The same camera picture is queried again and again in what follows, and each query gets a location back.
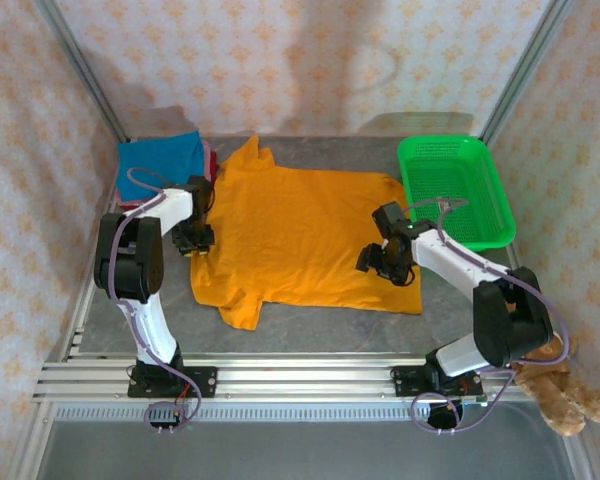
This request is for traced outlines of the brown teddy bear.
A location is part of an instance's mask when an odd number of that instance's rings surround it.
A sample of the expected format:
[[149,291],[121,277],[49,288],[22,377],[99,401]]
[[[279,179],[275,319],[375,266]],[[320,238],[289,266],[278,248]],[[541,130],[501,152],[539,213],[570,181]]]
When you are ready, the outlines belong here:
[[569,355],[576,351],[570,343],[569,353],[560,362],[548,365],[564,351],[562,338],[555,334],[551,341],[530,352],[525,360],[532,364],[513,364],[516,385],[536,402],[546,424],[561,436],[579,434],[587,421],[600,424],[600,389],[593,388],[574,375]]

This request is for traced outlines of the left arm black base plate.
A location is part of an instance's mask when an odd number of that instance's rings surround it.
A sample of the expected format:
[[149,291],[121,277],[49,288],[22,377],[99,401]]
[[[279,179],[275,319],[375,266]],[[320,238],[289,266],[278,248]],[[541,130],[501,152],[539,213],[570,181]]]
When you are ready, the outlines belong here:
[[[215,367],[185,366],[183,374],[198,386],[203,398],[214,398],[218,370]],[[181,377],[157,365],[135,365],[127,372],[129,398],[193,398],[194,389]]]

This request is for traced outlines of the aluminium frame post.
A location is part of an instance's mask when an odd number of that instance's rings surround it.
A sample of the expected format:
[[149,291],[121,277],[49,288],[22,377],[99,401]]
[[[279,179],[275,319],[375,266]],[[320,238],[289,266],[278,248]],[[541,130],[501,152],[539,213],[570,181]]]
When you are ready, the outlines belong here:
[[479,139],[486,145],[491,146],[495,143],[498,134],[513,113],[526,85],[559,32],[574,2],[575,0],[549,0],[479,136]]
[[33,0],[33,2],[42,14],[83,87],[94,102],[109,132],[117,142],[128,142],[129,137],[126,135],[101,83],[91,68],[83,49],[56,0]]

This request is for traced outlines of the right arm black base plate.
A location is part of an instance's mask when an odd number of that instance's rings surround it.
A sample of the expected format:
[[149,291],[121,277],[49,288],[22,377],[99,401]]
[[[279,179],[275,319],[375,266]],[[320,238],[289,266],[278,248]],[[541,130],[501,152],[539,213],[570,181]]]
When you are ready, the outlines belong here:
[[415,397],[423,393],[457,397],[484,394],[481,380],[474,371],[448,377],[431,365],[395,366],[390,371],[390,378],[397,397]]

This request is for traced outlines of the green plastic basket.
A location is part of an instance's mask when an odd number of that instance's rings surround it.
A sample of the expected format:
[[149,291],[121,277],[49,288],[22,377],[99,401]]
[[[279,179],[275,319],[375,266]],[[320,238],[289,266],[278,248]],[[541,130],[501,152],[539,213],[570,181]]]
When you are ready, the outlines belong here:
[[443,229],[467,248],[504,248],[516,235],[516,222],[488,147],[466,135],[428,135],[402,140],[397,160],[414,221],[437,221],[437,200],[457,199]]

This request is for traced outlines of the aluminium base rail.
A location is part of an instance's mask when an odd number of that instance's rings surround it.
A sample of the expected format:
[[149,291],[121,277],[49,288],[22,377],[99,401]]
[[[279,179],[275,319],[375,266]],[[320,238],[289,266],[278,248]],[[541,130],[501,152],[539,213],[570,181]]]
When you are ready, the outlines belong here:
[[[420,366],[407,354],[196,354],[186,366],[217,369],[216,402],[355,402],[395,398],[390,372]],[[124,401],[132,357],[79,355],[47,362],[38,376],[37,401]]]

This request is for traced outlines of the orange t-shirt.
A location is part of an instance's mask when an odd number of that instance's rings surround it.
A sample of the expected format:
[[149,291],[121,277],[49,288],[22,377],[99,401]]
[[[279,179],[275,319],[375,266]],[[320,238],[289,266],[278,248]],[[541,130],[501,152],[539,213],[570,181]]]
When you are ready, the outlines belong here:
[[372,212],[406,204],[389,175],[279,166],[252,136],[222,164],[214,190],[215,244],[192,257],[190,283],[229,326],[255,330],[265,303],[422,312],[419,279],[399,287],[356,268],[380,240]]

